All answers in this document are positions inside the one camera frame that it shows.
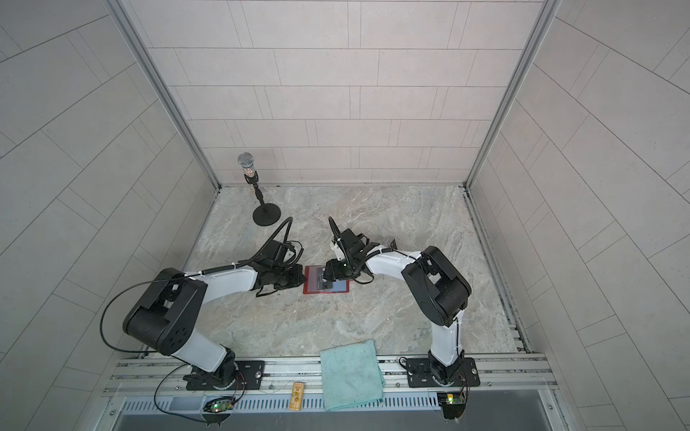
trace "microphone head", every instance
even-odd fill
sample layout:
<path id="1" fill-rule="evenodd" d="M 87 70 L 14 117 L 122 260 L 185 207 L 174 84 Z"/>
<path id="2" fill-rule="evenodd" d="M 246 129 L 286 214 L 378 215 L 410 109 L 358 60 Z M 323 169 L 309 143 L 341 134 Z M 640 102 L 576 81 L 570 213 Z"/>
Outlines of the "microphone head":
<path id="1" fill-rule="evenodd" d="M 237 162 L 245 169 L 253 168 L 254 156 L 251 153 L 243 152 L 237 157 Z"/>

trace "gray wall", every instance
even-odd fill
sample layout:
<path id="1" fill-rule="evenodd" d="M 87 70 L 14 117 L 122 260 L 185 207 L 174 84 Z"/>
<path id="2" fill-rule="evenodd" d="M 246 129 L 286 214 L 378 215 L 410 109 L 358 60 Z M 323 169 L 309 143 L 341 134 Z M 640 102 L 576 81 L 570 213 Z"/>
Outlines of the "gray wall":
<path id="1" fill-rule="evenodd" d="M 581 429 L 690 425 L 689 28 L 564 1 L 471 187 Z"/>
<path id="2" fill-rule="evenodd" d="M 123 4 L 227 184 L 463 182 L 542 6 Z"/>
<path id="3" fill-rule="evenodd" d="M 98 0 L 0 2 L 0 429 L 71 430 L 104 301 L 179 267 L 213 187 Z M 106 337 L 135 296 L 115 303 Z"/>

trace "microphone stand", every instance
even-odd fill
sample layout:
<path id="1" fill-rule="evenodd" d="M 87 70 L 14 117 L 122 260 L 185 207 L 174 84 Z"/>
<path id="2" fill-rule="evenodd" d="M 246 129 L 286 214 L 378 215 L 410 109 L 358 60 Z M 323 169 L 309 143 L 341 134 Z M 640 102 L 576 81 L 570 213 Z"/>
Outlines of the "microphone stand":
<path id="1" fill-rule="evenodd" d="M 264 202 L 264 194 L 259 189 L 259 173 L 253 169 L 245 169 L 244 179 L 247 181 L 247 184 L 252 186 L 254 195 L 259 199 L 260 205 L 254 210 L 252 215 L 254 223 L 259 226 L 270 226 L 280 220 L 280 208 L 278 208 L 278 205 Z"/>

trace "folded towel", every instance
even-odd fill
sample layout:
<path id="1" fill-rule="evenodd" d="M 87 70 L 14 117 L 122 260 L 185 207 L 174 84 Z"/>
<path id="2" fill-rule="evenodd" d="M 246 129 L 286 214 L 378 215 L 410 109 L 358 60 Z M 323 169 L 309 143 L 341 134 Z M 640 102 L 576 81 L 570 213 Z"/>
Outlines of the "folded towel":
<path id="1" fill-rule="evenodd" d="M 321 380 L 326 410 L 369 403 L 384 396 L 374 340 L 321 351 Z"/>

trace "yellow wooden block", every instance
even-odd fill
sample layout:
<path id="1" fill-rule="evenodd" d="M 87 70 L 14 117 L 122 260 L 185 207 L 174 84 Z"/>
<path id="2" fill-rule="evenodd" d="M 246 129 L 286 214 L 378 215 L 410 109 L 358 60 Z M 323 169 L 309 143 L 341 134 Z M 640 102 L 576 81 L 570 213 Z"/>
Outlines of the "yellow wooden block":
<path id="1" fill-rule="evenodd" d="M 304 383 L 296 381 L 293 383 L 293 394 L 290 397 L 290 410 L 300 411 L 302 409 L 302 397 L 304 395 Z"/>

